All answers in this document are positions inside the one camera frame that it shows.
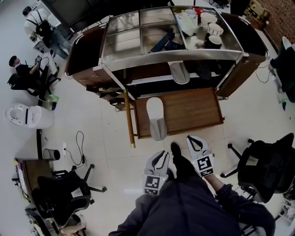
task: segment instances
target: black cable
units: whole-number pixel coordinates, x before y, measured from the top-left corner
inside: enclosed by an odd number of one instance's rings
[[[268,65],[266,65],[266,66],[263,66],[263,67],[257,67],[257,69],[255,70],[255,74],[256,74],[258,80],[259,80],[260,82],[262,82],[262,83],[267,83],[267,82],[268,82],[268,80],[269,80],[269,74],[271,73],[271,71],[268,72],[267,80],[266,80],[266,81],[261,81],[260,78],[259,78],[259,76],[257,75],[257,70],[260,69],[260,68],[266,68],[266,67],[269,66],[269,65],[270,65],[270,64],[268,64]]]
[[[78,144],[78,133],[81,133],[82,136],[83,136],[83,138],[82,138],[82,143],[81,143],[81,148],[80,148],[80,146],[79,146],[79,144]],[[78,149],[79,149],[79,152],[80,152],[80,155],[81,155],[81,160],[80,160],[80,163],[79,163],[79,164],[77,164],[77,163],[73,160],[73,157],[72,157],[71,152],[70,152],[68,149],[65,148],[65,151],[67,151],[67,152],[70,154],[70,157],[71,157],[71,159],[72,159],[72,162],[73,162],[75,165],[81,165],[81,164],[84,165],[84,163],[85,163],[85,156],[84,156],[84,152],[83,152],[83,143],[84,143],[84,134],[83,134],[82,131],[78,131],[78,132],[76,133],[76,144],[77,144],[77,146],[78,146]]]
[[[71,152],[70,152],[68,149],[66,149],[66,148],[65,148],[65,151],[67,151],[67,152],[70,154],[70,157],[71,157],[71,159],[72,159],[72,162],[74,162],[75,165],[81,165],[81,163],[82,163],[82,158],[81,158],[80,163],[77,164],[77,163],[73,160]]]
[[[81,144],[81,149],[80,149],[80,146],[79,146],[79,144],[78,144],[78,140],[77,140],[77,138],[78,138],[78,133],[81,133],[81,134],[83,135],[83,138],[82,138],[82,144]],[[85,157],[84,157],[84,153],[83,153],[83,142],[84,142],[84,134],[83,134],[82,131],[78,131],[78,132],[76,133],[76,143],[77,143],[78,148],[79,148],[79,152],[80,152],[80,155],[81,155],[81,159],[85,158]]]

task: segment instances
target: wooden desk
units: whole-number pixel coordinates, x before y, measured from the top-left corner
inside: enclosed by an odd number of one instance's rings
[[[38,187],[39,176],[52,177],[48,160],[43,159],[16,159],[22,165],[24,183],[28,192],[29,200],[32,201],[32,190]]]
[[[164,105],[168,135],[223,124],[219,102],[213,88],[158,96]],[[134,101],[138,138],[151,136],[146,99]]]

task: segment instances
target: mesh chair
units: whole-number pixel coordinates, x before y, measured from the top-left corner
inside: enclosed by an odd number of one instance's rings
[[[72,171],[55,171],[54,177],[38,177],[38,188],[32,191],[32,199],[42,218],[53,218],[56,225],[64,227],[71,215],[86,209],[94,203],[90,191],[104,193],[102,190],[89,187],[87,179],[94,165],[90,165],[84,179]]]
[[[227,178],[238,173],[238,184],[241,188],[248,192],[253,200],[267,203],[274,193],[285,193],[293,185],[295,177],[293,139],[293,133],[273,144],[249,139],[251,145],[242,155],[233,148],[232,144],[228,144],[228,148],[240,161],[234,171],[220,176]]]

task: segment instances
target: desk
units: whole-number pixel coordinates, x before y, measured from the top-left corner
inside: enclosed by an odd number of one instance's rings
[[[52,172],[48,160],[43,159],[16,159],[18,162],[19,179],[24,180],[26,194],[32,202],[32,190],[38,187],[39,176],[52,177]]]

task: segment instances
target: wooden cart leg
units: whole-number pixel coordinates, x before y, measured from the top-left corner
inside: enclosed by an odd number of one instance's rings
[[[129,103],[129,96],[128,96],[127,89],[124,89],[124,98],[125,98],[125,109],[126,109],[126,115],[127,115],[130,144],[131,144],[131,148],[135,148],[135,140],[134,140],[133,126],[132,126],[132,119],[131,119],[131,112],[130,112],[130,103]]]

